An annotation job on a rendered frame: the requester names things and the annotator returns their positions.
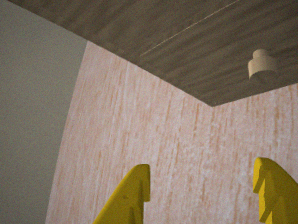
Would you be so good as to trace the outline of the wooden chest of drawers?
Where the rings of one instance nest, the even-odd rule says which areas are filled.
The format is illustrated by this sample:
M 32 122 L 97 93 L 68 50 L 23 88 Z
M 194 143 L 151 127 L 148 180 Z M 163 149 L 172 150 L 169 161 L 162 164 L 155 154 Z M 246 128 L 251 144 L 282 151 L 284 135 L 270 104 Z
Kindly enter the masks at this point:
M 280 85 L 276 85 L 276 86 L 269 87 L 269 88 L 266 88 L 263 90 L 259 90 L 256 92 L 252 92 L 252 93 L 245 94 L 245 95 L 242 95 L 239 97 L 235 97 L 232 99 L 228 99 L 225 101 L 215 103 L 212 100 L 208 99 L 207 97 L 205 97 L 205 96 L 201 95 L 200 93 L 196 92 L 195 90 L 191 89 L 190 87 L 179 82 L 178 80 L 172 78 L 171 76 L 165 74 L 164 72 L 158 70 L 157 68 L 155 68 L 155 67 L 149 65 L 148 63 L 142 61 L 141 59 L 137 58 L 138 50 L 140 50 L 141 48 L 145 47 L 146 45 L 153 42 L 157 38 L 161 37 L 162 35 L 166 34 L 167 32 L 171 31 L 172 29 L 176 28 L 177 26 L 181 25 L 182 23 L 186 22 L 187 20 L 191 19 L 192 17 L 196 16 L 197 14 L 203 12 L 204 10 L 210 8 L 211 6 L 217 4 L 218 2 L 220 2 L 222 0 L 203 0 L 203 1 L 199 2 L 198 4 L 194 5 L 193 7 L 186 10 L 179 16 L 175 17 L 168 23 L 164 24 L 163 26 L 161 26 L 160 28 L 158 28 L 157 30 L 155 30 L 154 32 L 152 32 L 151 34 L 149 34 L 148 36 L 146 36 L 145 38 L 143 38 L 142 40 L 140 40 L 139 42 L 137 42 L 136 44 L 134 44 L 133 46 L 131 46 L 130 48 L 128 48 L 125 51 L 120 49 L 119 47 L 109 43 L 108 41 L 96 36 L 95 34 L 79 27 L 78 25 L 48 11 L 47 9 L 45 9 L 29 0 L 7 0 L 7 1 L 9 1 L 13 4 L 16 4 L 20 7 L 34 13 L 34 14 L 64 28 L 64 29 L 108 50 L 109 52 L 111 52 L 111 53 L 129 61 L 130 63 L 144 69 L 145 71 L 157 76 L 158 78 L 179 88 L 180 90 L 188 93 L 189 95 L 197 98 L 198 100 L 204 102 L 205 104 L 207 104 L 211 107 L 222 105 L 225 103 L 240 100 L 243 98 L 247 98 L 250 96 L 254 96 L 257 94 L 261 94 L 264 92 L 268 92 L 271 90 L 275 90 L 278 88 L 282 88 L 285 86 L 289 86 L 289 85 L 298 83 L 298 79 L 297 79 L 297 80 L 293 80 L 293 81 L 290 81 L 287 83 L 283 83 Z

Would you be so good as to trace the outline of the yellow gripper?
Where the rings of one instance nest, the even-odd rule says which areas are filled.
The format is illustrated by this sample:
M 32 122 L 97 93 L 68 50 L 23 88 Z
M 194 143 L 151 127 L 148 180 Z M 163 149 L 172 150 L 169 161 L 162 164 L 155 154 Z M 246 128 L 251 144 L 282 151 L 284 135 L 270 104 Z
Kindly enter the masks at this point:
M 298 224 L 298 183 L 275 161 L 258 157 L 253 193 L 259 194 L 259 222 Z M 134 166 L 117 186 L 93 224 L 143 224 L 150 201 L 150 165 Z

